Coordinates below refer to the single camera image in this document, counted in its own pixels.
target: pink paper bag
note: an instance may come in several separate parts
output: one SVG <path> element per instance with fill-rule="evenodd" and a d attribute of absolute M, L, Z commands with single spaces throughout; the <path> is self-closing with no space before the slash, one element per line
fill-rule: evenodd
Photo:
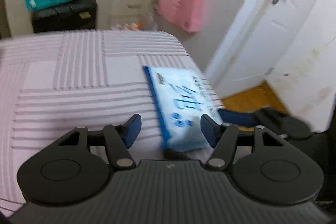
<path fill-rule="evenodd" d="M 187 32 L 201 29 L 204 0 L 159 0 L 159 14 Z"/>

